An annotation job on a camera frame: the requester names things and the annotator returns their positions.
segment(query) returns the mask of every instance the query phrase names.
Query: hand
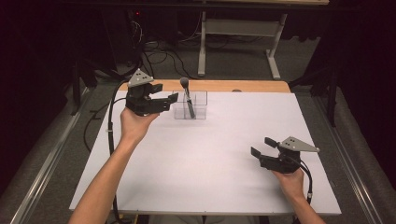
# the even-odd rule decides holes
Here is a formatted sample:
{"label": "hand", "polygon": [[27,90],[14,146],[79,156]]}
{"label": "hand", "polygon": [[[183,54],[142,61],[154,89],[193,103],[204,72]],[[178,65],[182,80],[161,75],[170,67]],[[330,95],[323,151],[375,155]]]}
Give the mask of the hand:
{"label": "hand", "polygon": [[146,117],[140,117],[125,107],[120,114],[121,140],[130,141],[137,145],[145,137],[150,123],[159,115],[150,114]]}
{"label": "hand", "polygon": [[289,201],[304,199],[304,172],[301,169],[292,174],[281,174],[277,171],[272,171],[272,173],[279,180],[280,187]]}

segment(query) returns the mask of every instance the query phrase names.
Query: metal rail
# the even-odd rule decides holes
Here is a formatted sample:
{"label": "metal rail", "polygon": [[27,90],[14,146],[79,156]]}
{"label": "metal rail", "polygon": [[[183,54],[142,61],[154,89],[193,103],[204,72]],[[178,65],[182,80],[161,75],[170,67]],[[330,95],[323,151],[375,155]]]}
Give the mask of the metal rail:
{"label": "metal rail", "polygon": [[343,164],[346,170],[346,176],[349,179],[349,182],[356,194],[359,203],[361,204],[361,208],[366,215],[367,220],[371,224],[382,224],[383,221],[380,215],[375,208],[375,205],[372,201],[372,198],[364,185],[363,181],[361,180],[361,176],[359,175],[358,171],[356,170],[352,160],[347,153],[347,148],[344,146],[341,137],[337,130],[330,124],[329,120],[326,116],[326,106],[324,103],[319,99],[319,97],[313,97],[314,103],[316,107],[321,112],[321,116],[323,120],[326,122],[329,132],[332,135],[332,139],[336,144],[337,153],[341,159],[341,163]]}
{"label": "metal rail", "polygon": [[84,108],[85,104],[88,102],[88,99],[91,96],[91,92],[88,91],[88,88],[85,88],[82,95],[83,99],[80,110],[76,113],[75,116],[70,118],[68,125],[64,129],[64,132],[60,137],[58,143],[56,144],[55,148],[50,151],[48,157],[41,166],[41,169],[38,172],[35,181],[33,182],[26,196],[24,197],[20,207],[14,215],[14,218],[12,218],[11,224],[22,224],[29,222],[30,216],[35,211],[35,206],[40,200],[41,195],[43,194],[47,184],[50,182],[50,178],[56,169],[58,161],[64,153],[64,143],[66,142],[69,134],[76,125],[81,114],[81,110]]}

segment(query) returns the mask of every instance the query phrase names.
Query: wire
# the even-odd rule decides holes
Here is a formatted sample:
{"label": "wire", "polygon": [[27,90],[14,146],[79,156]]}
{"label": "wire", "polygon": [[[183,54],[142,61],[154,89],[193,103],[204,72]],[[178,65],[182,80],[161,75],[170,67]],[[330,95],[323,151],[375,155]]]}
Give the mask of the wire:
{"label": "wire", "polygon": [[211,46],[209,46],[209,44],[207,44],[206,43],[206,47],[208,47],[208,48],[210,48],[210,49],[222,49],[222,48],[224,48],[225,46],[227,46],[228,45],[228,43],[230,42],[230,37],[228,37],[228,38],[226,38],[225,39],[225,43],[223,43],[221,46],[219,46],[219,47],[211,47]]}
{"label": "wire", "polygon": [[139,28],[139,41],[137,41],[136,45],[138,45],[141,41],[142,41],[142,36],[143,36],[143,31],[142,31],[142,27],[140,26],[139,23],[137,23],[136,21],[131,21],[131,25],[133,26],[134,24],[134,34],[132,35],[132,43],[134,44],[134,35],[137,32],[137,28]]}
{"label": "wire", "polygon": [[196,46],[200,46],[201,45],[201,40],[196,40],[197,37],[199,37],[201,35],[197,35],[194,38],[191,38],[189,40],[185,40],[183,42],[179,42],[179,44],[183,45],[183,46],[187,46],[187,47],[196,47]]}
{"label": "wire", "polygon": [[178,41],[179,43],[185,42],[185,41],[189,41],[189,40],[191,40],[191,39],[195,39],[195,38],[198,37],[198,36],[201,36],[201,35],[196,35],[196,36],[194,36],[194,35],[197,33],[197,31],[198,31],[201,18],[202,18],[202,13],[199,14],[198,22],[197,22],[197,25],[196,25],[195,30],[194,30],[194,32],[192,33],[192,35],[190,35],[190,37],[188,37],[188,38],[186,38],[186,39],[179,40],[179,41]]}
{"label": "wire", "polygon": [[101,118],[97,118],[96,116],[97,116],[97,114],[98,114],[101,110],[103,110],[107,105],[108,105],[108,103],[105,104],[105,105],[103,105],[103,106],[101,106],[101,107],[100,107],[99,109],[97,109],[97,110],[90,110],[90,112],[93,113],[93,114],[92,114],[91,118],[88,120],[87,124],[85,125],[84,134],[83,134],[83,139],[84,139],[85,148],[87,148],[87,150],[88,150],[90,153],[91,153],[92,149],[88,146],[88,142],[87,142],[87,130],[88,130],[88,127],[90,126],[91,121],[93,121],[94,119],[95,119],[95,120],[101,119]]}
{"label": "wire", "polygon": [[[113,106],[114,104],[119,101],[119,100],[115,100],[116,95],[117,95],[117,91],[119,90],[120,86],[124,83],[128,82],[128,80],[123,80],[120,82],[120,84],[117,86],[117,88],[114,90],[113,92],[113,96],[111,97],[111,101],[110,101],[110,107],[108,109],[108,124],[107,124],[107,133],[108,133],[108,149],[110,151],[110,156],[111,154],[113,154],[114,152],[114,137],[113,137],[113,122],[112,120],[112,116],[113,116]],[[114,200],[113,200],[113,213],[114,213],[114,218],[121,224],[123,224],[123,220],[120,218],[120,214],[119,214],[119,208],[117,205],[117,195],[114,196]]]}
{"label": "wire", "polygon": [[[291,158],[291,157],[287,157],[287,158],[290,159],[290,160],[291,160],[293,163],[295,163],[296,165],[298,165],[298,166],[306,173],[306,175],[308,176],[308,179],[309,179],[309,187],[308,187],[308,193],[307,193],[307,195],[306,195],[306,201],[307,201],[309,204],[311,204],[312,195],[313,195],[313,192],[312,192],[313,180],[312,180],[311,172],[310,172],[309,169],[308,169],[308,166],[307,166],[307,165],[305,164],[305,162],[302,161],[302,160],[300,160],[300,162],[302,163],[302,164],[300,164],[299,162],[297,162],[297,160],[295,160],[295,159],[293,159],[293,158]],[[298,218],[295,218],[295,219],[293,220],[292,224],[300,224],[300,220],[299,220]]]}
{"label": "wire", "polygon": [[243,35],[230,35],[230,37],[229,37],[230,42],[232,42],[232,43],[249,44],[249,43],[257,42],[257,41],[259,41],[259,40],[264,38],[264,36],[253,36],[253,38],[251,40],[242,40],[242,39],[236,38],[238,36],[241,37]]}
{"label": "wire", "polygon": [[147,42],[146,45],[153,44],[153,43],[156,43],[157,46],[152,47],[152,49],[144,49],[144,51],[152,51],[152,50],[155,50],[155,49],[158,49],[158,48],[159,48],[160,43],[159,43],[158,41],[150,41],[150,42]]}
{"label": "wire", "polygon": [[150,70],[151,70],[151,76],[155,79],[155,76],[154,76],[154,69],[152,69],[151,62],[149,61],[149,56],[147,55],[147,53],[146,53],[145,51],[143,51],[143,54],[144,54],[145,57],[146,57],[146,61],[148,61],[148,65],[149,65],[149,68],[150,68]]}
{"label": "wire", "polygon": [[116,102],[120,101],[120,100],[125,100],[125,99],[126,99],[126,97],[120,98],[120,99],[116,100],[116,101],[114,102],[114,104],[115,104]]}
{"label": "wire", "polygon": [[[173,50],[173,49],[161,49],[160,44],[158,43],[157,46],[155,48],[152,48],[150,50],[146,50],[147,52],[151,52],[150,54],[146,55],[147,56],[147,61],[148,63],[150,63],[150,65],[152,64],[159,64],[159,63],[163,63],[166,61],[167,58],[171,58],[173,61],[173,66],[175,68],[175,71],[181,75],[182,77],[189,77],[191,79],[199,79],[198,77],[193,77],[190,75],[190,73],[186,70],[185,66],[184,66],[184,62],[183,60],[181,60],[181,58],[178,56],[178,54]],[[163,54],[164,57],[158,61],[158,62],[152,62],[150,60],[150,57],[152,57],[155,54]],[[183,71],[183,73],[181,73],[178,69],[177,69],[177,60],[176,58],[180,61],[181,63],[181,69]]]}

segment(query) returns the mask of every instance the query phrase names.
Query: forearm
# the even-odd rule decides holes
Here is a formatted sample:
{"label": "forearm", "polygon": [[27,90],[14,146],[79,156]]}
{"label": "forearm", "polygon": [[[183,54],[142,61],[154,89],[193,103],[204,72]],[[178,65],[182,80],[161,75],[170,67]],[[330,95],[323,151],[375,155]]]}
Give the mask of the forearm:
{"label": "forearm", "polygon": [[120,142],[79,201],[69,223],[105,223],[134,142]]}
{"label": "forearm", "polygon": [[320,224],[325,223],[323,219],[309,205],[305,198],[289,199],[297,218],[302,224]]}

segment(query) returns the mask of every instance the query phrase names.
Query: clear plastic box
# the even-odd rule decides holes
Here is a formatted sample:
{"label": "clear plastic box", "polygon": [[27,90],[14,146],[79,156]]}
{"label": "clear plastic box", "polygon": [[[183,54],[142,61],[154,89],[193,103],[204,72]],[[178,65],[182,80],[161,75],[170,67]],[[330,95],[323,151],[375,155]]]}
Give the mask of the clear plastic box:
{"label": "clear plastic box", "polygon": [[207,91],[190,91],[193,115],[195,115],[195,118],[191,117],[185,92],[173,91],[173,93],[176,92],[178,92],[177,102],[172,104],[175,119],[206,119]]}

